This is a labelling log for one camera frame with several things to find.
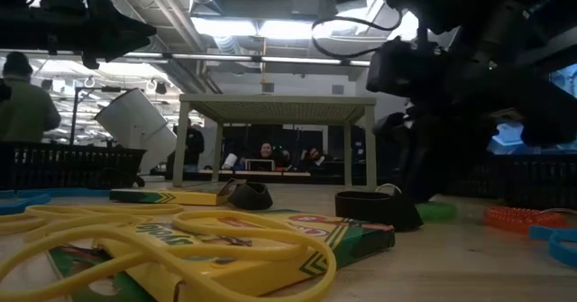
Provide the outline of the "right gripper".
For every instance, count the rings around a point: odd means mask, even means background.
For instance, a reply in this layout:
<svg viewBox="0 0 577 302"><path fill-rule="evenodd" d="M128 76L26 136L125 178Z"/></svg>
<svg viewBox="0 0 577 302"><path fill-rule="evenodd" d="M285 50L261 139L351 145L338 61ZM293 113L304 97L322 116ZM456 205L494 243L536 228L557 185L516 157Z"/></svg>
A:
<svg viewBox="0 0 577 302"><path fill-rule="evenodd" d="M413 202L429 201L450 180L455 120L441 115L452 112L446 91L452 63L451 53L435 42L399 37L383 43L371 57L366 89L406 100L401 111L378 120L372 131L379 158L405 154L401 188ZM417 119L405 126L407 117Z"/></svg>

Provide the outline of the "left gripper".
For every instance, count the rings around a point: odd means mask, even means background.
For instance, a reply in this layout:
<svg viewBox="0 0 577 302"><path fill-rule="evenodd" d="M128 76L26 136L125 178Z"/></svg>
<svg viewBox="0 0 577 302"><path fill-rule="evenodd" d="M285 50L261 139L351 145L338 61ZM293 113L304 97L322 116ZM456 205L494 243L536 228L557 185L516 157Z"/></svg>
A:
<svg viewBox="0 0 577 302"><path fill-rule="evenodd" d="M52 29L61 48L80 51L83 63L97 69L96 59L110 62L150 44L147 36L157 29L121 14L111 0L43 0L51 14Z"/></svg>

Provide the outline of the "green rubber band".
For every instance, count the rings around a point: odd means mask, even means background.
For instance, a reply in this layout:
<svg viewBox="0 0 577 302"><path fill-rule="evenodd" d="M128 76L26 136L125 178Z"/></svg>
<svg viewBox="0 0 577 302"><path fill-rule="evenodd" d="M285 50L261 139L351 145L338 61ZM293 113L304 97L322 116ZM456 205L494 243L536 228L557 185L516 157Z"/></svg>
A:
<svg viewBox="0 0 577 302"><path fill-rule="evenodd" d="M416 204L416 209L425 223L450 221L457 215L457 207L447 202L420 203Z"/></svg>

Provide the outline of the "black slotted plastic basket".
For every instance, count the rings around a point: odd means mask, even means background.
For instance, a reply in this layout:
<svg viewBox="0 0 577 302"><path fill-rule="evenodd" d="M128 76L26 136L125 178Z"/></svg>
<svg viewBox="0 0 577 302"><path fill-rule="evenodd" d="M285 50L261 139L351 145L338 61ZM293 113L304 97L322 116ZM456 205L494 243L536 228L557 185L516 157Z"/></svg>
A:
<svg viewBox="0 0 577 302"><path fill-rule="evenodd" d="M508 184L500 173L505 164L501 157L490 157L469 174L451 183L445 194L453 197L500 198Z"/></svg>
<svg viewBox="0 0 577 302"><path fill-rule="evenodd" d="M130 188L144 150L0 142L0 190Z"/></svg>
<svg viewBox="0 0 577 302"><path fill-rule="evenodd" d="M577 210L577 154L507 155L507 205Z"/></svg>

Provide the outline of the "large crayon box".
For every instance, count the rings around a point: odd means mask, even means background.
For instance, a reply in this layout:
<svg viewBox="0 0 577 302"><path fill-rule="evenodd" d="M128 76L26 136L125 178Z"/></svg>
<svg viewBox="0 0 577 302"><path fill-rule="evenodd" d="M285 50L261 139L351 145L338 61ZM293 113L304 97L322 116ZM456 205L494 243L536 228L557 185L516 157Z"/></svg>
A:
<svg viewBox="0 0 577 302"><path fill-rule="evenodd" d="M394 230L351 218L315 215L294 210L269 210L262 216L286 224L296 231L327 243L338 267L383 252L395 244ZM134 232L148 242L169 245L223 244L246 247L276 247L278 242L261 238L214 236L177 229L167 222L140 224ZM128 253L126 245L103 240L90 248L65 244L48 251L52 268L62 279L87 270L113 257ZM189 267L238 293L260 296L325 273L326 260L308 250L287 261L237 261L223 257L194 256ZM159 264L147 263L119 272L74 291L68 302L193 302L193 292L180 277Z"/></svg>

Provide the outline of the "orange spiral band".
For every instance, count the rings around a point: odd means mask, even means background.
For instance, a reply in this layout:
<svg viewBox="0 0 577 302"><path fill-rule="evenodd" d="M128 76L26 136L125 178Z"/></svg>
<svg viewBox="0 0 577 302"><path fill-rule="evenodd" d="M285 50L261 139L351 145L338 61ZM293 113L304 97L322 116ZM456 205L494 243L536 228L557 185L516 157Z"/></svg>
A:
<svg viewBox="0 0 577 302"><path fill-rule="evenodd" d="M557 212L543 212L535 209L493 206L483 212L483 223L487 226L512 233L528 234L531 226L565 229L569 222Z"/></svg>

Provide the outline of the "yellow rubber band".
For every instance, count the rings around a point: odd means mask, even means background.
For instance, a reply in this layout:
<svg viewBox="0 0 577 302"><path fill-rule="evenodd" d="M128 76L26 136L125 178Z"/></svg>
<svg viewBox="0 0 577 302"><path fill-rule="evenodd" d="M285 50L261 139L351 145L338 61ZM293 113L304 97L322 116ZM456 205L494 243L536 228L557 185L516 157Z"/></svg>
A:
<svg viewBox="0 0 577 302"><path fill-rule="evenodd" d="M0 302L40 302L65 296L97 279L151 262L180 276L207 302L320 302L334 281L337 265L329 245L266 217L225 210L182 212L174 215L172 223L178 229L193 233L264 238L284 242L285 247L259 248L203 243L160 247L147 243L144 238L130 232L128 226L138 221L139 218L134 215L91 215L44 225L28 232L25 239L29 244L0 263L0 280L20 263L62 243L86 238L111 239L127 244L132 251L45 288L31 291L0 290ZM325 257L325 275L314 287L287 297L255 297L238 293L192 270L185 260L189 256L205 256L250 261L286 261L303 254L309 248Z"/></svg>
<svg viewBox="0 0 577 302"><path fill-rule="evenodd" d="M135 206L27 206L15 215L0 215L0 235L24 233L26 243L51 233L97 224L132 225L152 222L157 215L175 215L177 204Z"/></svg>

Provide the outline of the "small yellow crayon box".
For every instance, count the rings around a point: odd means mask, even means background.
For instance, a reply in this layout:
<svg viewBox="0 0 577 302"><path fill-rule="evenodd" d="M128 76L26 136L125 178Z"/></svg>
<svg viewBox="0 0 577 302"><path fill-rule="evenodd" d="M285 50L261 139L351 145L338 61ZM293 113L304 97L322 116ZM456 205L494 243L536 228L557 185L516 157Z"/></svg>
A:
<svg viewBox="0 0 577 302"><path fill-rule="evenodd" d="M206 192L152 189L115 189L109 193L111 200L119 202L186 206L220 206L227 202L228 197L228 195Z"/></svg>

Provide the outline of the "light blue rubber band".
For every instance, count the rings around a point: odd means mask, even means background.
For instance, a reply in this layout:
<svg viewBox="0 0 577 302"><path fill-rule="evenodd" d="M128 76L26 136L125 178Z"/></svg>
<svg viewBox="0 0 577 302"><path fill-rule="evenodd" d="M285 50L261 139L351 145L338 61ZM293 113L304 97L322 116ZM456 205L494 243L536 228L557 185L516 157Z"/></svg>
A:
<svg viewBox="0 0 577 302"><path fill-rule="evenodd" d="M14 202L0 204L0 215L16 215L25 211L28 206L46 205L50 202L50 196L47 194L36 197L19 199Z"/></svg>

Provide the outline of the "person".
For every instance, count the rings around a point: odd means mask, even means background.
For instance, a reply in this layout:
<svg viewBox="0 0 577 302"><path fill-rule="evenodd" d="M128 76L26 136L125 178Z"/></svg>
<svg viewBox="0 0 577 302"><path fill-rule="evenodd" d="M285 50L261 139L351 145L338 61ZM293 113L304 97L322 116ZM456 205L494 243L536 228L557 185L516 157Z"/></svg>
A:
<svg viewBox="0 0 577 302"><path fill-rule="evenodd" d="M0 142L41 142L60 126L50 95L32 84L32 66L19 51L6 56L0 77Z"/></svg>
<svg viewBox="0 0 577 302"><path fill-rule="evenodd" d="M204 150L205 140L203 134L188 119L183 170L186 172L197 172L199 156Z"/></svg>
<svg viewBox="0 0 577 302"><path fill-rule="evenodd" d="M332 158L330 156L323 154L317 148L310 148L302 151L300 167L302 169L320 167L323 163L329 162L331 160Z"/></svg>
<svg viewBox="0 0 577 302"><path fill-rule="evenodd" d="M289 152L281 146L273 146L269 142L264 142L261 145L257 158L261 160L273 160L276 168L286 168L290 165Z"/></svg>

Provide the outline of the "ceiling strip light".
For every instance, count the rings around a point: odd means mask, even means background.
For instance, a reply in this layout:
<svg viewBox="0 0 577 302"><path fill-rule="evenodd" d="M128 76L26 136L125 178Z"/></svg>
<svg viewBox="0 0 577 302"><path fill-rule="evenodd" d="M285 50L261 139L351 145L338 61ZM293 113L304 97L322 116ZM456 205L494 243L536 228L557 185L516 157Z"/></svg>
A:
<svg viewBox="0 0 577 302"><path fill-rule="evenodd" d="M254 62L279 64L310 64L322 66L346 66L368 68L369 61L342 60L342 59L315 59L299 57L278 57L261 55L224 55L224 54L196 54L196 53L157 53L157 52L129 52L124 55L127 59L189 59L223 62Z"/></svg>

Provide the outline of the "green perforated metal riser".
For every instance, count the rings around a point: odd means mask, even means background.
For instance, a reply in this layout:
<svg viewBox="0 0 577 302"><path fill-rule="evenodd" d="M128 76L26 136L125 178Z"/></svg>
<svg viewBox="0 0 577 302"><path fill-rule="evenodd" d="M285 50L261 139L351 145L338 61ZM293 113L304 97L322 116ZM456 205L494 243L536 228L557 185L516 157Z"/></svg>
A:
<svg viewBox="0 0 577 302"><path fill-rule="evenodd" d="M367 96L274 96L274 95L208 95L179 96L179 125L173 162L172 185L183 186L184 148L188 113L195 110L216 123L216 149L213 155L212 180L219 179L222 138L225 124L302 124L340 125L343 127L344 185L353 185L351 154L352 127L364 121L365 127L365 185L377 187L375 124L376 99Z"/></svg>

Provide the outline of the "background laptop screen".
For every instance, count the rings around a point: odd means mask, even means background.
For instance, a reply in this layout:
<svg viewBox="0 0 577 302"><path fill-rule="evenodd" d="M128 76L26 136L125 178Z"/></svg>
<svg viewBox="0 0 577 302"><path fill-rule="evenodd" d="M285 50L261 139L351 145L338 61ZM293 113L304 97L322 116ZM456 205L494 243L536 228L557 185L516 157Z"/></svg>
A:
<svg viewBox="0 0 577 302"><path fill-rule="evenodd" d="M248 171L275 171L275 160L265 159L247 159L245 161L245 169Z"/></svg>

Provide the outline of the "background wooden table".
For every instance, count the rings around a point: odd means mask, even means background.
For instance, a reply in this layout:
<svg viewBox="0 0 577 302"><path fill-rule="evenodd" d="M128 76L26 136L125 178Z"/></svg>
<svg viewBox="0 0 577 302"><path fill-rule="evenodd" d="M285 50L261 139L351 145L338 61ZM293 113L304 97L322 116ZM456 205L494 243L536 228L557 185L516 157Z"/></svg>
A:
<svg viewBox="0 0 577 302"><path fill-rule="evenodd" d="M198 173L212 175L211 169L202 169ZM271 177L311 177L308 172L293 171L249 171L249 170L219 170L219 175L236 175L236 176L271 176Z"/></svg>

